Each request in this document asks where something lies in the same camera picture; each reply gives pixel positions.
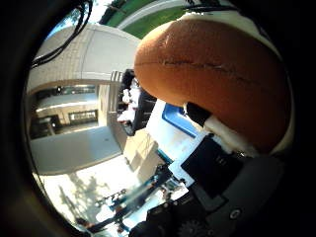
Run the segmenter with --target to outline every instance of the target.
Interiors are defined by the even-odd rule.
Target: cable
[[[88,16],[86,17],[85,21],[84,21],[84,16],[85,16],[85,10],[86,10],[86,4],[88,4]],[[74,40],[82,31],[83,29],[86,27],[86,25],[88,24],[88,20],[91,16],[91,12],[92,12],[92,6],[93,6],[93,1],[92,0],[86,0],[84,2],[82,2],[79,6],[76,7],[76,9],[80,12],[80,18],[78,20],[77,26],[74,30],[74,32],[72,33],[72,35],[68,38],[68,40],[61,45],[60,47],[56,48],[55,50],[45,54],[45,55],[41,55],[39,57],[37,57],[31,65],[31,69],[36,68],[40,65],[46,64],[50,61],[52,61],[55,57],[57,57],[66,47],[69,46],[69,44],[72,42],[72,40]]]

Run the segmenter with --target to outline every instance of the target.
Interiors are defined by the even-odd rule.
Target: stitching
[[[142,66],[142,65],[150,65],[150,64],[162,64],[162,65],[189,65],[192,67],[196,67],[196,68],[210,68],[216,71],[220,71],[226,74],[229,74],[231,76],[233,76],[237,81],[242,82],[244,84],[247,85],[255,85],[257,87],[259,87],[259,89],[263,92],[263,93],[267,93],[268,95],[270,95],[271,97],[275,98],[276,101],[278,101],[281,105],[283,104],[283,102],[281,101],[281,99],[275,95],[274,93],[272,93],[271,91],[269,91],[268,89],[266,89],[265,87],[263,87],[261,85],[261,83],[257,82],[257,81],[251,81],[248,80],[240,75],[238,75],[236,73],[235,70],[233,69],[227,69],[224,67],[224,64],[214,64],[214,63],[194,63],[192,61],[189,60],[182,60],[182,61],[168,61],[168,60],[163,60],[161,62],[142,62],[142,63],[135,63],[135,66]]]

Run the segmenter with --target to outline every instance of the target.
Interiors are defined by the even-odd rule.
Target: brown football
[[[271,151],[287,129],[290,97],[281,61],[229,25],[164,24],[141,41],[134,71],[151,95],[179,107],[201,106],[261,152]]]

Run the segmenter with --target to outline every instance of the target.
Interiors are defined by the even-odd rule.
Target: sky
[[[101,17],[104,15],[105,11],[107,10],[107,4],[110,4],[113,0],[97,0],[92,8],[91,16],[89,18],[89,23],[97,24]],[[56,32],[62,30],[63,28],[72,26],[71,21],[66,21],[65,25],[62,27],[55,27],[52,31],[48,34],[47,39],[51,37]]]

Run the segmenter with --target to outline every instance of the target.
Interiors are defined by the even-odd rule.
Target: tree
[[[97,0],[92,0],[93,6],[98,6]],[[85,8],[85,14],[88,14],[89,9]],[[68,13],[58,24],[57,27],[64,27],[67,22],[70,22],[71,25],[76,25],[80,18],[80,11],[78,9],[72,10]]]

